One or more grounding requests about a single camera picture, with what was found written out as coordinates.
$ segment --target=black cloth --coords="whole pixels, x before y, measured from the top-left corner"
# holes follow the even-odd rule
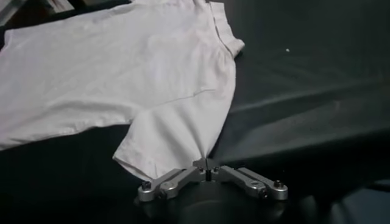
[[[282,179],[293,199],[331,192],[326,199],[336,200],[388,177],[390,2],[223,2],[246,48],[210,157]],[[69,220],[119,217],[111,223],[137,216],[132,198],[140,180],[112,160],[128,127],[0,152],[3,211],[15,220],[40,220],[48,211]]]

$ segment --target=screw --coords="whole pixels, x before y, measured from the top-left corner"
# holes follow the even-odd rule
[[[285,185],[280,180],[274,181],[274,187],[276,188],[283,188]]]
[[[152,187],[152,183],[150,181],[142,182],[141,188],[142,190],[149,190]]]
[[[261,189],[258,194],[262,199],[266,199],[268,197],[267,190],[265,188]]]
[[[252,186],[259,186],[259,185],[260,185],[260,182],[258,182],[258,181],[252,181],[252,182],[250,182],[250,184],[251,184]]]

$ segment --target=t-shirt hem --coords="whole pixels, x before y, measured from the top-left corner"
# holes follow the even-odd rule
[[[224,4],[220,2],[210,2],[209,4],[220,41],[229,50],[231,55],[236,57],[245,46],[244,42],[234,37],[227,21]]]
[[[127,141],[127,144],[128,146],[116,150],[113,159],[132,175],[150,181],[172,170],[158,162],[154,156],[146,155],[132,140]]]

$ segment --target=t-shirt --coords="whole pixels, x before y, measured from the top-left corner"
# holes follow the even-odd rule
[[[0,150],[131,124],[113,155],[120,165],[145,180],[186,168],[219,136],[243,46],[224,5],[204,0],[139,0],[8,30]]]

